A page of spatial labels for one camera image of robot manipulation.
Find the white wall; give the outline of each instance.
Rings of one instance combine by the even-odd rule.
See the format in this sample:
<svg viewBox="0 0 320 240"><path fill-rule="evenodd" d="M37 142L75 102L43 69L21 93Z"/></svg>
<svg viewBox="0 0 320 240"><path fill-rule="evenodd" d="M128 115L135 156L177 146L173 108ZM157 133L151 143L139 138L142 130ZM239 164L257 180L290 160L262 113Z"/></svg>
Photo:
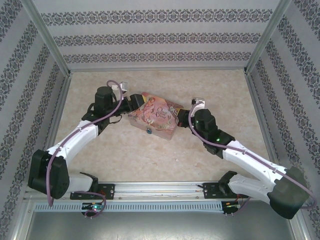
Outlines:
<svg viewBox="0 0 320 240"><path fill-rule="evenodd" d="M279 162L300 169L318 201L319 3L319 0L291 2L251 72ZM319 204L302 212L312 239L320 239Z"/></svg>
<svg viewBox="0 0 320 240"><path fill-rule="evenodd" d="M71 70L243 68L279 0L34 0Z"/></svg>
<svg viewBox="0 0 320 240"><path fill-rule="evenodd" d="M0 0L0 240L48 139L65 76L19 0Z"/></svg>

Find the cable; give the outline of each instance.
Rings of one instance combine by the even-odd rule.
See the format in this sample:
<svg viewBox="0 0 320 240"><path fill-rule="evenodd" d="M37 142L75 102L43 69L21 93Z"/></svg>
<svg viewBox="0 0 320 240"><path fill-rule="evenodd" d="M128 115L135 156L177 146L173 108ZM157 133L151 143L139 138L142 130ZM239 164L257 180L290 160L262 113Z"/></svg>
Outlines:
<svg viewBox="0 0 320 240"><path fill-rule="evenodd" d="M120 119L119 120L110 122L109 124L117 124L117 123L119 123L121 121L121 119L122 119L122 115L120 115Z"/></svg>
<svg viewBox="0 0 320 240"><path fill-rule="evenodd" d="M197 104L194 104L192 106L192 108L190 109L190 113L193 112L194 108L201 104L201 102L197 103ZM312 209L314 208L316 205L317 205L317 198L316 196L308 189L306 188L305 186L303 186L300 182L294 180L293 178L287 176L286 174L284 174L283 172L277 170L275 167L269 165L268 163L262 161L261 159L259 159L258 157L256 157L255 155L253 155L252 153L250 152L247 152L243 149L240 149L240 148L237 148L237 147L233 147L233 146L225 146L225 145L221 145L221 144L217 144L217 143L213 143L213 142L210 142L206 139L204 139L202 136L199 135L199 133L197 133L196 130L194 130L193 128L193 125L192 125L192 122L191 122L191 114L189 113L188 115L188 122L189 122L189 126L190 126L190 129L191 131L193 132L194 135L196 135L202 142L204 142L205 144L208 144L208 145L211 145L211 146L215 146L215 147L218 147L218 148L221 148L221 149L231 149L231 150L235 150L235 151L238 151L242 154L246 154L248 156L250 156L251 158L253 158L254 160L256 160L257 162L259 162L260 164L266 166L267 168L271 169L272 171L274 171L275 173L277 174L280 174L282 177L288 179L290 182L294 183L295 185L297 185L298 187L300 187L301 189L303 189L305 192L307 192L310 197L313 199L313 204L310 205L310 206L302 206L301 209Z"/></svg>
<svg viewBox="0 0 320 240"><path fill-rule="evenodd" d="M239 208L236 212L234 212L234 213L232 213L232 214L228 214L228 215L234 216L234 215L238 214L239 212L241 212L241 211L248 205L250 199L251 199L251 197L249 196L249 197L246 199L245 203L242 203L241 206L240 206L240 208Z"/></svg>
<svg viewBox="0 0 320 240"><path fill-rule="evenodd" d="M89 122L87 123L86 125L84 125L83 127L81 128L78 128L77 130L75 130L74 132L72 132L69 136L67 136L65 138L65 140L60 144L59 147L57 147L57 149L54 151L54 153L52 154L50 160L49 160L49 163L48 163L48 166L46 168L46 175L45 175L45 187L46 187L46 197L47 197L47 200L48 200L48 204L50 207L53 206L54 204L54 199L51 198L51 193L50 193L50 171L51 171L51 166L52 166L52 163L56 157L56 155L58 154L59 151L61 151L62 147L74 136L76 135L78 132L80 132L81 130L85 129L86 127L89 127L93 124L96 124L102 120L105 120L107 118L109 118L110 116L112 116L112 114L114 114L118 108L120 107L121 103L122 103L122 99L123 99L123 93L121 91L121 86L119 83L117 83L116 81L113 81L113 80L109 80L106 82L106 84L109 86L109 83L114 83L118 86L119 90L120 90L120 99L119 99L119 103L118 105L114 108L114 110L112 112L110 112L109 114L107 114L106 116L104 117L101 117L95 121L92 121L92 122Z"/></svg>
<svg viewBox="0 0 320 240"><path fill-rule="evenodd" d="M235 199L233 202L231 202L231 203L235 203L236 201L238 201L239 197L240 197L240 194L237 194L237 195L236 195L236 199Z"/></svg>
<svg viewBox="0 0 320 240"><path fill-rule="evenodd" d="M84 216L87 217L87 214L88 213L95 213L95 215L91 216L90 218L93 219L93 218L96 218L98 217L106 208L106 205L107 205L107 201L106 201L106 197L100 193L96 193L96 192L89 192L89 191L76 191L75 193L77 194L90 194L90 195L97 195L97 196L100 196L102 197L102 202L101 204L103 204L103 207L102 209L100 209L100 211L96 212L95 210L88 210L84 213Z"/></svg>

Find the decorative box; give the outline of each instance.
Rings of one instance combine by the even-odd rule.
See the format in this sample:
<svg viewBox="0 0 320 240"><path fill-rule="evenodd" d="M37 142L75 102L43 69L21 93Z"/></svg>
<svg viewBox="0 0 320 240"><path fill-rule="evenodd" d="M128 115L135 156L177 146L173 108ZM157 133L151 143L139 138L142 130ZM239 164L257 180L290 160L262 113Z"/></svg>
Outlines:
<svg viewBox="0 0 320 240"><path fill-rule="evenodd" d="M183 106L147 92L142 96L144 104L128 115L131 125L171 140L178 125L178 112Z"/></svg>

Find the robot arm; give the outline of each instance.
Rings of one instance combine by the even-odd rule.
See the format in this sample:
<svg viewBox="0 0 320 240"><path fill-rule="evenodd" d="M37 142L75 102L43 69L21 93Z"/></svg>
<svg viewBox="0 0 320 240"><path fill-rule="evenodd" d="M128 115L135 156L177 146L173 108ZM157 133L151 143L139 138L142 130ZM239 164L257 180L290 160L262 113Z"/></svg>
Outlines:
<svg viewBox="0 0 320 240"><path fill-rule="evenodd" d="M205 109L203 98L193 99L192 105L191 111L181 110L179 112L178 126L190 127L190 118L192 133L202 138L203 145L208 152L237 164L257 178L251 179L229 171L219 181L220 191L226 196L235 193L259 199L270 204L273 210L282 217L292 219L309 198L309 194L287 177L306 187L303 174L295 167L287 169L262 158L243 146L233 136L218 129L215 117L208 109ZM208 142L219 145L219 147L208 144Z"/></svg>
<svg viewBox="0 0 320 240"><path fill-rule="evenodd" d="M55 146L50 147L46 151L39 149L33 154L28 179L28 186L30 188L47 194L47 166L53 154L60 148L52 162L50 170L49 179L51 197L59 199L66 193L78 191L90 191L95 193L97 191L98 178L87 173L69 174L68 166L82 148L100 135L110 124L111 117L118 117L121 114L129 113L136 110L144 103L144 99L140 94L133 94L130 96L130 99L123 97L120 107L113 115L91 124L108 115L115 109L119 101L117 101L113 90L121 90L122 93L125 93L127 91L127 83L120 83L120 87L121 89L118 89L116 85L113 85L112 87L99 87L95 94L95 102L89 106L87 113L82 117L77 127Z"/></svg>

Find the beige floor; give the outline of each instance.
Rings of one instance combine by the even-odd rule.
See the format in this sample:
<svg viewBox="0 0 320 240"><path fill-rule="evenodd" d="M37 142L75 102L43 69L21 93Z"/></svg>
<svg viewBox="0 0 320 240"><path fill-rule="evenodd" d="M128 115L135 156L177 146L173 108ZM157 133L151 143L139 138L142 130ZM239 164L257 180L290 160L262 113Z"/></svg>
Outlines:
<svg viewBox="0 0 320 240"><path fill-rule="evenodd" d="M70 133L94 102L107 80L129 83L129 95L148 92L190 108L193 97L206 100L220 129L268 159L266 147L242 70L127 71L74 73L56 141ZM178 128L171 141L130 125L128 116L109 125L69 166L100 181L209 181L227 171L249 174L237 165L208 153L187 128Z"/></svg>

